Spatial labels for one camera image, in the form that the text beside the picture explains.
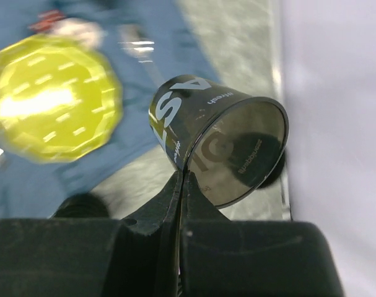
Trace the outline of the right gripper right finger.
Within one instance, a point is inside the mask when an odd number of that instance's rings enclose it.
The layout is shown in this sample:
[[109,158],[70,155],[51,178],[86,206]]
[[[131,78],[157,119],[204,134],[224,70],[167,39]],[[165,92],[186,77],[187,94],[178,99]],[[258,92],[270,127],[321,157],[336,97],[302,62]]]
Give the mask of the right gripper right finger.
[[216,243],[221,227],[228,225],[230,220],[201,192],[196,175],[187,172],[181,189],[178,296],[222,294],[224,277],[217,269],[224,269],[227,256]]

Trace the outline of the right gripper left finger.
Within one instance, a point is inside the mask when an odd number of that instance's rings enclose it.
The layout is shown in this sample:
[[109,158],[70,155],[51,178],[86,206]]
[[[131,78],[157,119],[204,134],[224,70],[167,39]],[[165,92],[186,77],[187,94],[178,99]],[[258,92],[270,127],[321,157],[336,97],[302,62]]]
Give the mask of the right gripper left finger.
[[123,240],[127,296],[177,295],[182,185],[182,174],[174,172],[158,194],[123,219],[130,223]]

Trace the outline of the dark translucent takeout cup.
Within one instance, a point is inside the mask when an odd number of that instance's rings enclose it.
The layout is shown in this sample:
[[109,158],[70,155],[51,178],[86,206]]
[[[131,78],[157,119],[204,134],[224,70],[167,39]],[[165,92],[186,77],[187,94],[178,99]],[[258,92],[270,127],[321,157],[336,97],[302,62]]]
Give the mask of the dark translucent takeout cup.
[[194,173],[216,207],[273,182],[282,169],[289,119],[273,98],[179,75],[155,92],[149,121],[174,167]]

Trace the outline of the stack of black lids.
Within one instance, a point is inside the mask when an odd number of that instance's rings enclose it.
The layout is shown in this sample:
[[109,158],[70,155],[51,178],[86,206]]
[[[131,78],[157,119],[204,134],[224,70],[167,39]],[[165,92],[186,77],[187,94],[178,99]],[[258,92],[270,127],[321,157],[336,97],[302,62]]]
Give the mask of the stack of black lids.
[[51,218],[110,218],[110,213],[101,197],[86,192],[68,197]]

